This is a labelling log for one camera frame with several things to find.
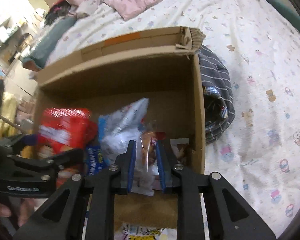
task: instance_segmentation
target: white patterned bedsheet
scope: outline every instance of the white patterned bedsheet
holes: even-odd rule
[[[104,39],[168,26],[200,28],[227,67],[234,122],[206,147],[219,171],[279,236],[300,207],[300,34],[265,0],[164,0],[124,22],[109,6],[64,34],[49,62]]]

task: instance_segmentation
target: orange tape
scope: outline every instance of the orange tape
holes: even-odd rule
[[[105,40],[105,46],[107,47],[107,46],[122,43],[122,42],[125,42],[125,41],[137,40],[137,39],[140,39],[140,38],[141,38],[140,32],[129,33],[129,34],[122,35],[122,36],[119,36],[119,37],[111,38],[109,40]]]

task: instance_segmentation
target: metal screw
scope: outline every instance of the metal screw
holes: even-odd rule
[[[111,164],[109,166],[109,170],[111,171],[117,171],[119,169],[119,166],[117,164]]]
[[[79,181],[81,179],[81,175],[80,174],[74,174],[73,176],[72,176],[72,180],[73,181]]]
[[[214,172],[214,173],[212,173],[211,177],[212,177],[213,179],[220,179],[220,178],[221,178],[221,175],[220,175],[220,173]]]
[[[174,169],[177,171],[182,171],[183,168],[184,168],[184,166],[181,163],[177,163],[176,165],[174,165]]]
[[[48,181],[50,179],[50,176],[49,175],[42,175],[41,179],[44,180],[44,181]]]

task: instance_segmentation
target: gray striped cloth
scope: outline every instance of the gray striped cloth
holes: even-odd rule
[[[206,46],[198,51],[205,112],[206,144],[218,139],[235,117],[229,72]]]

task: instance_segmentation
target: red snack package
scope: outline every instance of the red snack package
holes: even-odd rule
[[[39,153],[46,147],[51,147],[51,155],[71,150],[83,149],[91,141],[98,130],[97,124],[91,122],[90,111],[85,108],[50,108],[43,112],[39,127]],[[79,172],[76,165],[58,173],[57,187],[61,186],[73,174]]]

